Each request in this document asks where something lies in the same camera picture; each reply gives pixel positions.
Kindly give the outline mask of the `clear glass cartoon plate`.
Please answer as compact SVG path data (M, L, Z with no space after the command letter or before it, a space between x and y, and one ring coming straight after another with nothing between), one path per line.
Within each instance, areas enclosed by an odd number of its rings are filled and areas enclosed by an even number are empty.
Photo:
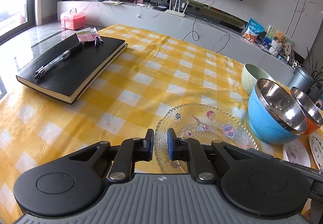
M154 151L163 173L186 173L182 161L171 161L168 154L167 131L174 129L179 138L195 138L201 144L210 145L221 140L244 150L258 150L254 137L230 114L204 104L184 104L169 110L159 121L154 134Z

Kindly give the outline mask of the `small white sticker plate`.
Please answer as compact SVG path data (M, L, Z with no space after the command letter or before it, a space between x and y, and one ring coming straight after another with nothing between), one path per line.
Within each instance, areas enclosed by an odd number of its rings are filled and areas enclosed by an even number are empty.
M310 167L310 158L304 145L298 140L288 142L282 148L284 161Z

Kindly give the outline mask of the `white fruity plate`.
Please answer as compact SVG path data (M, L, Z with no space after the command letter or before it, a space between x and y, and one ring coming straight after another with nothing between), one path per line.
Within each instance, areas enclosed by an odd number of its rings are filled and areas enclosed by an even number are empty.
M322 136L318 133L313 133L309 136L309 145L313 155L313 159L319 171L323 169L323 142Z

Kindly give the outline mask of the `blue steel bowl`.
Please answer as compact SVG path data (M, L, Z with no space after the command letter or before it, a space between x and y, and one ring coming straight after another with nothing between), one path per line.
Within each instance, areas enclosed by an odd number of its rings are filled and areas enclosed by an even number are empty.
M249 97L249 125L262 142L283 145L307 130L304 111L281 86L259 79Z

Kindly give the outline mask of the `yellow checkered tablecloth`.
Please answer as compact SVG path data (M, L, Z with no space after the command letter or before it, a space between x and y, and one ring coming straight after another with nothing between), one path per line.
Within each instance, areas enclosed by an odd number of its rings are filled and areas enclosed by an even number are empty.
M74 104L17 81L1 99L1 222L21 216L13 185L23 172L100 140L119 144L173 107L206 104L246 120L241 63L144 29L116 25L102 35L128 47Z

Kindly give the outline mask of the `orange steel bowl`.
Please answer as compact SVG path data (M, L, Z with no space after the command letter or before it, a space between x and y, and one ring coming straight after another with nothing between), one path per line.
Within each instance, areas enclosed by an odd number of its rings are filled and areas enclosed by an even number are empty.
M307 130L304 132L304 135L317 131L322 126L323 120L316 105L304 92L296 87L290 89L290 94L305 114Z

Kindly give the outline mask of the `black notebook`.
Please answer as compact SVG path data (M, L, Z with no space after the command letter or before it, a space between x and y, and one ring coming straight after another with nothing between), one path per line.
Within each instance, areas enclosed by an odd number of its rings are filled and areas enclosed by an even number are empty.
M117 38L102 37L102 40L104 44L96 47L93 42L84 43L77 52L36 80L35 72L40 67L79 43L74 34L22 68L16 78L31 89L72 104L128 46L126 41Z

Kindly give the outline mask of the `green ceramic bowl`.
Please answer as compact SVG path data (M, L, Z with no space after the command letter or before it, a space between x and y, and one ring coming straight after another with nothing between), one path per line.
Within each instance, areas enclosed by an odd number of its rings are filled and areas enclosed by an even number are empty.
M241 72L241 83L242 88L248 96L250 96L252 89L259 79L274 81L274 79L263 69L250 63L244 64Z

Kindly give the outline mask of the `grey trash can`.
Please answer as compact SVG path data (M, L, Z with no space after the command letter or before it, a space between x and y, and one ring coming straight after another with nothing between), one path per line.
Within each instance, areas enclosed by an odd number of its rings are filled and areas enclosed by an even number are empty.
M297 67L295 68L294 75L287 86L288 88L296 87L306 93L313 81L314 79L303 67Z

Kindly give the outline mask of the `white tv cabinet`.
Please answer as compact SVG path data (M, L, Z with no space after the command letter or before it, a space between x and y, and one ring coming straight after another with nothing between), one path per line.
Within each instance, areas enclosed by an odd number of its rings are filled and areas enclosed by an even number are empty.
M59 15L74 8L85 13L88 25L108 27L123 24L171 36L218 52L242 64L254 64L284 85L288 84L294 74L290 66L265 53L257 45L234 32L208 24L200 16L178 17L127 3L111 5L91 0L58 2Z

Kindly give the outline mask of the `black pen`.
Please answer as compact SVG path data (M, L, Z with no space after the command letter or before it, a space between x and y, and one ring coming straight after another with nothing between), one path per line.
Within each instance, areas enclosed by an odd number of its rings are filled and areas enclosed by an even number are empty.
M62 62L63 60L65 60L66 58L68 58L69 56L71 56L72 54L74 54L75 52L77 52L78 49L80 49L83 46L84 46L84 43L83 42L79 42L75 46L70 47L68 50L66 50L65 52L63 52L62 54L60 54L58 57L54 58L48 64L40 67L39 70L37 70L35 72L35 79L38 80L40 77L44 76L45 73L47 73L48 71L50 71L51 69L53 69L56 65L58 65L60 62Z

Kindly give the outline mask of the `pink patterned pouch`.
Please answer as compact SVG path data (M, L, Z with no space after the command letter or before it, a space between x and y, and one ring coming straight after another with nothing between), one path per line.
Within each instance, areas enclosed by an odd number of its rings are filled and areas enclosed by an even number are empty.
M77 38L81 43L94 43L94 47L99 44L103 45L104 42L101 39L96 28L85 28L83 30L77 31Z

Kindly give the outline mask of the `potted leafy plant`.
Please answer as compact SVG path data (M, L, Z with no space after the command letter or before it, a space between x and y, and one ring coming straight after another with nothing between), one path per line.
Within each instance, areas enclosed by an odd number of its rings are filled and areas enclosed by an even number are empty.
M306 94L309 94L311 91L311 88L315 86L318 82L322 82L322 69L323 67L318 68L318 61L314 62L314 56L313 53L310 52L307 48L307 53L308 53L308 63L309 63L309 69L308 73L313 79L311 82L311 85L309 86Z

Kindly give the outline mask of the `teddy bear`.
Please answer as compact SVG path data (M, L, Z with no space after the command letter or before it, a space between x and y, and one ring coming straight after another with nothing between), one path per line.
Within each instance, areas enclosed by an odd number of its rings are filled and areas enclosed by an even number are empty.
M272 56L277 57L280 50L282 49L282 42L284 41L284 39L285 39L284 33L277 30L273 36L271 47L269 48L269 53Z

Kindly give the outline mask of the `blue snack bag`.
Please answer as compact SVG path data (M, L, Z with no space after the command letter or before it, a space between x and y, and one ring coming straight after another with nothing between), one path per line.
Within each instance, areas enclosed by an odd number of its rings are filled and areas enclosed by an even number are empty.
M246 31L243 33L242 37L248 40L250 43L255 43L259 34L264 31L264 27L260 25L254 19L249 19L246 27Z

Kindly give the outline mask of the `white wifi router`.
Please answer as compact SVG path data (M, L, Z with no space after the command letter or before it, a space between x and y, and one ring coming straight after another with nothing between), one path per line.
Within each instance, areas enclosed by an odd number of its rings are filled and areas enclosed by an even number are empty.
M189 0L169 0L169 7L165 12L170 15L185 17L188 4Z

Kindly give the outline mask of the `pink storage box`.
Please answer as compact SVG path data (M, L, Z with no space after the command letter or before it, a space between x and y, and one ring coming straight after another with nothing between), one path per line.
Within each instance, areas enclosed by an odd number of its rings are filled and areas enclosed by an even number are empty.
M69 30L78 30L85 26L85 13L78 13L77 10L71 9L69 12L60 15L61 28Z

